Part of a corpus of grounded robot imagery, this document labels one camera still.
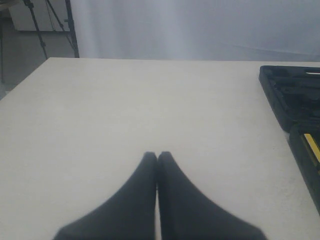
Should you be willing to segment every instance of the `white backdrop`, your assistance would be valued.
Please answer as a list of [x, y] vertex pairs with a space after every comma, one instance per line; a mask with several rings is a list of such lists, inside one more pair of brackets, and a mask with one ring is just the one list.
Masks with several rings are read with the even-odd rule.
[[320, 61], [320, 0], [72, 0], [81, 57]]

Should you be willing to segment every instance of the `white cabinet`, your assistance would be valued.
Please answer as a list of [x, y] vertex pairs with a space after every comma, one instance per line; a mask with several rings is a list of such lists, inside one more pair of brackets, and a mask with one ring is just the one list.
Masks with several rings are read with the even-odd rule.
[[[54, 14], [45, 0], [31, 0], [31, 2], [34, 4], [33, 11], [40, 31], [61, 31]], [[50, 0], [50, 2], [63, 24], [64, 29], [69, 31], [68, 23], [65, 22], [65, 20], [68, 19], [65, 0]], [[12, 6], [9, 10], [15, 29], [18, 31], [36, 30], [29, 8], [23, 1]]]

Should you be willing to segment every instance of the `black plastic case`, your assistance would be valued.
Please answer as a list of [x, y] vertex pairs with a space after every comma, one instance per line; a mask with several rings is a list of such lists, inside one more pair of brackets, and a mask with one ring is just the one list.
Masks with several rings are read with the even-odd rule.
[[320, 139], [320, 67], [261, 66], [259, 80], [320, 213], [320, 161], [304, 136]]

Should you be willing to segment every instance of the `tripod leg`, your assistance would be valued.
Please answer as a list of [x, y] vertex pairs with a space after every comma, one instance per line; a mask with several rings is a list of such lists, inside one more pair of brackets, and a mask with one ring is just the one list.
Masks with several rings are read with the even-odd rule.
[[2, 19], [2, 11], [0, 11], [0, 51], [1, 51], [1, 82], [5, 83], [4, 78], [4, 34], [3, 34], [3, 19]]
[[36, 16], [35, 16], [35, 12], [33, 10], [34, 8], [34, 4], [32, 2], [30, 2], [30, 0], [23, 0], [24, 1], [24, 4], [29, 8], [30, 10], [30, 13], [31, 13], [31, 16], [32, 16], [32, 20], [33, 20], [33, 23], [34, 23], [34, 26], [35, 26], [35, 29], [36, 29], [36, 33], [38, 35], [38, 38], [39, 38], [39, 41], [40, 41], [40, 45], [42, 47], [42, 50], [43, 50], [43, 54], [45, 56], [45, 59], [48, 59], [48, 55], [47, 55], [47, 51], [46, 51], [46, 43], [44, 42], [44, 40], [42, 39], [42, 36], [41, 36], [41, 33], [40, 33], [40, 30], [39, 30], [39, 26], [38, 26], [38, 22], [37, 22], [37, 19], [36, 19]]
[[65, 6], [66, 6], [66, 12], [68, 14], [67, 22], [68, 22], [68, 26], [71, 33], [71, 41], [72, 41], [73, 50], [74, 50], [74, 57], [79, 58], [80, 56], [79, 56], [76, 30], [75, 30], [75, 23], [74, 23], [74, 18], [72, 16], [70, 0], [65, 0]]
[[50, 7], [50, 9], [51, 9], [51, 11], [52, 11], [52, 13], [53, 13], [56, 21], [58, 22], [60, 28], [62, 29], [62, 32], [65, 33], [66, 39], [68, 40], [71, 48], [74, 50], [74, 46], [72, 45], [72, 43], [71, 43], [71, 41], [70, 41], [70, 39], [69, 39], [69, 37], [68, 37], [68, 35], [67, 35], [67, 32], [66, 32], [66, 30], [65, 30], [65, 28], [64, 28], [64, 25], [61, 23], [61, 21], [60, 21], [58, 15], [57, 15], [57, 13], [56, 13], [54, 7], [52, 6], [52, 4], [51, 4], [51, 2], [50, 2], [50, 0], [45, 0], [45, 1], [48, 3], [48, 6]]

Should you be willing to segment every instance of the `white table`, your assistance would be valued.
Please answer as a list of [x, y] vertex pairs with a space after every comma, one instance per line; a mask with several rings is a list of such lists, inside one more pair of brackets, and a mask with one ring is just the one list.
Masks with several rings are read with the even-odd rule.
[[0, 240], [52, 239], [113, 195], [145, 151], [171, 151], [201, 191], [269, 240], [320, 239], [258, 81], [266, 64], [320, 66], [50, 58], [0, 101]]

